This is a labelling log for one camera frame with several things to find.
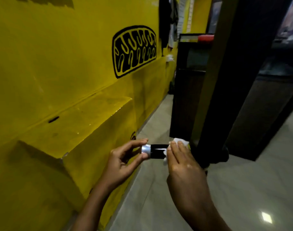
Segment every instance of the person's right hand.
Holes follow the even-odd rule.
[[[167,183],[176,208],[192,229],[216,230],[224,221],[212,202],[204,170],[181,141],[178,145],[172,141],[170,146]]]

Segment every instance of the painted wall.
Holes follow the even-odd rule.
[[[195,0],[191,33],[205,33],[212,0]]]
[[[133,25],[155,32],[157,58],[117,79],[112,38]],[[110,149],[168,91],[158,35],[158,0],[0,0],[0,230],[60,230],[81,209]]]

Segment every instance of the hand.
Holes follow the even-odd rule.
[[[204,170],[181,141],[178,145],[172,141],[170,146],[167,183],[175,206],[192,229],[213,230],[221,217],[212,202]]]
[[[134,170],[141,164],[142,161],[148,159],[147,153],[141,153],[141,146],[147,143],[148,139],[132,140],[124,144],[121,147],[113,149],[110,152],[106,167],[97,184],[104,185],[109,192],[112,192],[115,188],[121,185]],[[137,155],[134,161],[126,165],[128,160]]]

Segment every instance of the black painted mural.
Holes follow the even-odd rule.
[[[112,39],[112,60],[117,78],[151,62],[156,56],[156,34],[147,26],[126,27]]]

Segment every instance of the tiled floor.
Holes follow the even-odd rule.
[[[168,95],[139,138],[167,143],[172,110]],[[162,160],[144,162],[110,231],[191,230],[175,208]],[[256,162],[230,156],[211,165],[207,177],[214,203],[232,230],[293,231],[293,113]],[[262,220],[269,214],[272,224]]]

